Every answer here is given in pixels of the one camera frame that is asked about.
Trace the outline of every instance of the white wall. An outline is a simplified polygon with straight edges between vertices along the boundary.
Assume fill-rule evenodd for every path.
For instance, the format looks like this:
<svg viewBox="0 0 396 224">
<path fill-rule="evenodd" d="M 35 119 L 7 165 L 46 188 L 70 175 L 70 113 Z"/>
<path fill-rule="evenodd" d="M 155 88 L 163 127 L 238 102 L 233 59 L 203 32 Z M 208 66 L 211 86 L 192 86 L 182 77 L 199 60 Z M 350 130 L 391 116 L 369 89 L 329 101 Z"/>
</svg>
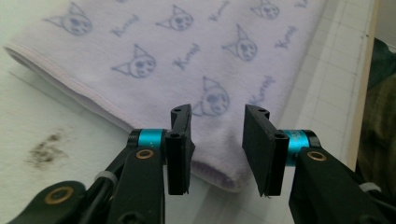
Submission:
<svg viewBox="0 0 396 224">
<path fill-rule="evenodd" d="M 396 0 L 380 0 L 375 37 L 396 49 Z"/>
</svg>

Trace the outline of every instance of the table surface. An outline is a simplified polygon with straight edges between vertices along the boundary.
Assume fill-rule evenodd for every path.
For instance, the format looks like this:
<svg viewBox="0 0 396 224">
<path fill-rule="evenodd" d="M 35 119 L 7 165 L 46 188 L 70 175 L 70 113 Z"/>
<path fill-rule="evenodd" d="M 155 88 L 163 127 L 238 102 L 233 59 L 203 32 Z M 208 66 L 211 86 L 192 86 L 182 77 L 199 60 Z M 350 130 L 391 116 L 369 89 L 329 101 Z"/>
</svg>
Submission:
<svg viewBox="0 0 396 224">
<path fill-rule="evenodd" d="M 0 2 L 0 44 L 62 1 Z M 374 0 L 327 2 L 291 91 L 279 129 L 310 129 L 347 163 L 361 114 L 373 41 Z M 93 114 L 0 50 L 0 222 L 14 218 L 45 187 L 64 180 L 89 186 L 124 148 L 128 133 Z M 37 157 L 45 148 L 46 160 Z M 166 195 L 167 223 L 293 223 L 288 200 L 261 198 L 253 180 L 240 193 L 192 176 L 190 194 Z"/>
</svg>

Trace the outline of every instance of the dark stain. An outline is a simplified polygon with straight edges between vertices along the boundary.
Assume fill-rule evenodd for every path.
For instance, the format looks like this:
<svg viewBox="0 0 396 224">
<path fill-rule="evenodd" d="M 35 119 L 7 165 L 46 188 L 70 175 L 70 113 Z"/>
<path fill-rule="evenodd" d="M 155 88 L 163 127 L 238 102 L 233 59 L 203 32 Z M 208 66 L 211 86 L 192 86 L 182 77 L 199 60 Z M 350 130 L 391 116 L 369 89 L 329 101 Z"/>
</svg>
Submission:
<svg viewBox="0 0 396 224">
<path fill-rule="evenodd" d="M 67 155 L 58 147 L 62 140 L 61 133 L 54 133 L 29 151 L 29 159 L 35 168 L 43 169 Z"/>
</svg>

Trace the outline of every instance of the folded towel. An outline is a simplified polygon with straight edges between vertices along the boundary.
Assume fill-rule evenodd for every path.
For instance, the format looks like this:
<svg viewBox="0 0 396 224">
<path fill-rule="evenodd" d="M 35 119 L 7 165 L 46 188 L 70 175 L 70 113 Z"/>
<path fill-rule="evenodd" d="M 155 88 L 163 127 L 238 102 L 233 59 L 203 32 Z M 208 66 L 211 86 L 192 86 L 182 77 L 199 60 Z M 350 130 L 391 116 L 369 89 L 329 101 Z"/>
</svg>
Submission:
<svg viewBox="0 0 396 224">
<path fill-rule="evenodd" d="M 169 111 L 191 104 L 192 172 L 239 191 L 245 104 L 278 121 L 325 2 L 76 0 L 6 49 L 127 131 L 170 128 Z"/>
</svg>

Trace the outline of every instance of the cat print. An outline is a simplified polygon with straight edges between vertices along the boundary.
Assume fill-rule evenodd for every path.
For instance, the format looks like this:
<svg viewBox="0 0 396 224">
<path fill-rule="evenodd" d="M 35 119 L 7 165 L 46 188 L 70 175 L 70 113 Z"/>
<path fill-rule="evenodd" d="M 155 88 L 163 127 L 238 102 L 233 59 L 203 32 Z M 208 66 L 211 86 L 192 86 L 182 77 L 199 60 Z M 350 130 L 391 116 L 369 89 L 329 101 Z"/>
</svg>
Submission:
<svg viewBox="0 0 396 224">
<path fill-rule="evenodd" d="M 267 20 L 274 20 L 279 15 L 279 7 L 270 3 L 268 0 L 262 0 L 258 7 L 252 7 L 251 10 L 259 17 Z"/>
<path fill-rule="evenodd" d="M 238 28 L 238 40 L 230 45 L 222 46 L 222 48 L 227 49 L 242 61 L 250 62 L 257 54 L 257 46 L 248 38 L 239 25 L 236 26 Z"/>
<path fill-rule="evenodd" d="M 143 78 L 148 77 L 156 67 L 156 61 L 147 54 L 139 46 L 134 45 L 134 57 L 128 63 L 122 63 L 112 67 L 114 71 L 118 71 L 127 76 Z"/>
<path fill-rule="evenodd" d="M 193 22 L 194 19 L 192 15 L 188 14 L 180 7 L 174 6 L 173 15 L 169 19 L 157 22 L 156 24 L 176 31 L 185 31 L 192 26 Z"/>
<path fill-rule="evenodd" d="M 230 105 L 228 93 L 217 81 L 203 77 L 204 94 L 201 101 L 192 108 L 192 114 L 215 117 L 224 114 Z"/>
<path fill-rule="evenodd" d="M 92 30 L 91 21 L 73 2 L 70 4 L 67 14 L 44 19 L 44 21 L 49 21 L 59 27 L 64 28 L 68 33 L 77 36 L 85 35 Z"/>
</svg>

